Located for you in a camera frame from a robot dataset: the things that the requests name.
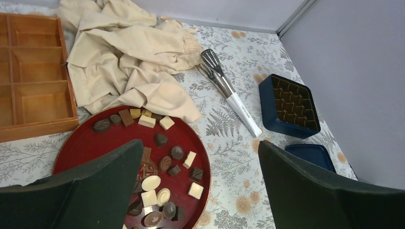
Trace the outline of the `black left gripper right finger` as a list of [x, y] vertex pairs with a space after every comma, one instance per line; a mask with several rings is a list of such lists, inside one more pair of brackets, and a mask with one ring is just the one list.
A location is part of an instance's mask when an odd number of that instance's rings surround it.
[[258, 157], [278, 229], [402, 229], [405, 192], [346, 178], [269, 141]]

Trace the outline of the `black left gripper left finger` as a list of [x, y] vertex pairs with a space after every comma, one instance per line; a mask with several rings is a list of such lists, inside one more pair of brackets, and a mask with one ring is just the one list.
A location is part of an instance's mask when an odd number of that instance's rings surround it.
[[143, 143], [134, 139], [62, 173], [0, 190], [3, 229], [120, 229]]

